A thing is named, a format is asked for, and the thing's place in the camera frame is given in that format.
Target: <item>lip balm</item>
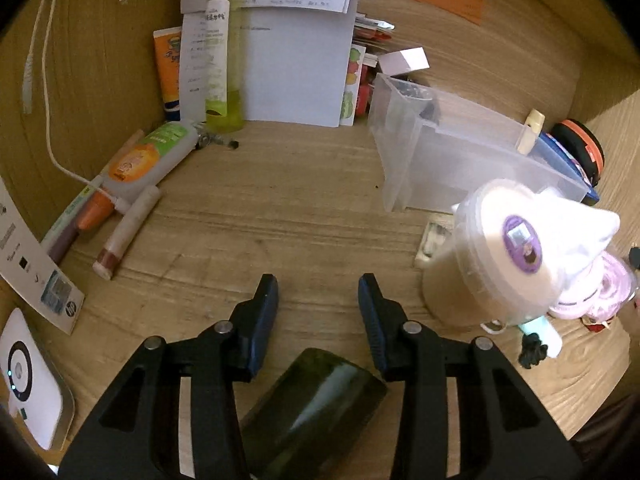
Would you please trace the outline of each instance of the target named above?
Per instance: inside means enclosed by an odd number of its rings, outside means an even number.
[[[113,271],[120,264],[140,226],[158,203],[161,195],[162,192],[156,186],[147,186],[140,193],[94,261],[94,271],[98,276],[105,280],[112,278]]]

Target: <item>green glass bottle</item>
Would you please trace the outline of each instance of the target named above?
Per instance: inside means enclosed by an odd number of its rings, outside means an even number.
[[[307,348],[242,420],[249,472],[258,480],[325,475],[385,395],[384,383],[364,368]]]
[[[244,126],[242,113],[242,0],[207,0],[207,127],[228,133]]]

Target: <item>metal screw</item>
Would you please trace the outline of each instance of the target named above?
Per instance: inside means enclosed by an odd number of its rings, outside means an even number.
[[[491,350],[494,347],[494,342],[488,337],[479,337],[476,339],[476,346],[481,350]]]
[[[402,330],[408,334],[419,334],[422,331],[422,325],[417,321],[405,321]]]
[[[157,335],[153,335],[145,339],[145,348],[147,350],[157,350],[158,348],[160,348],[161,344],[162,344],[162,338]]]
[[[198,132],[197,149],[206,148],[211,144],[211,136],[207,132]]]
[[[213,326],[213,330],[219,334],[228,334],[234,329],[234,324],[228,320],[219,321]]]

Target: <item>purple label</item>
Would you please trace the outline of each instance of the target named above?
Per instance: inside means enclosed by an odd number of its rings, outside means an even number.
[[[527,274],[535,274],[542,265],[542,247],[538,234],[524,218],[507,217],[502,226],[502,240],[516,267]]]

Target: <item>orange lid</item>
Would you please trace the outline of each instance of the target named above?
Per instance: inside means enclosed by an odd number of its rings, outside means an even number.
[[[100,192],[94,192],[78,214],[78,229],[89,231],[104,222],[113,213],[113,202]]]

